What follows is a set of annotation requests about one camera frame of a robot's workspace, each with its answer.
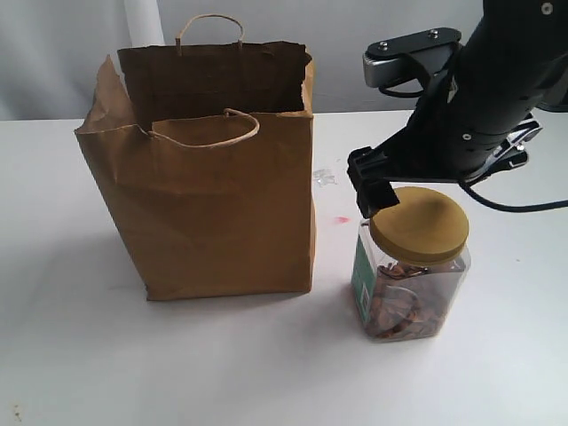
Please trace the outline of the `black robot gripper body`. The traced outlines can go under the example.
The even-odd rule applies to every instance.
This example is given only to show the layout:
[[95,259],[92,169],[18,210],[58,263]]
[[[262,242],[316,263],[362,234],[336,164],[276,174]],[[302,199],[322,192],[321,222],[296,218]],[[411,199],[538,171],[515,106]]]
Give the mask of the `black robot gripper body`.
[[406,127],[390,139],[395,181],[476,182],[528,161],[541,126],[544,64],[462,52],[435,77]]

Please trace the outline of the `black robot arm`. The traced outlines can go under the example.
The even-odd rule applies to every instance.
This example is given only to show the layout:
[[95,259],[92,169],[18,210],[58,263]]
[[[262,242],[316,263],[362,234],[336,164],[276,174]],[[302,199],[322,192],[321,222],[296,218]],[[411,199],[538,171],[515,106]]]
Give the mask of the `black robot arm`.
[[354,150],[347,173],[365,218],[397,205],[396,182],[455,183],[470,192],[524,166],[539,131],[533,109],[567,70],[564,1],[486,1],[467,41],[453,28],[370,44],[367,86],[389,97],[417,81],[406,126],[377,147]]

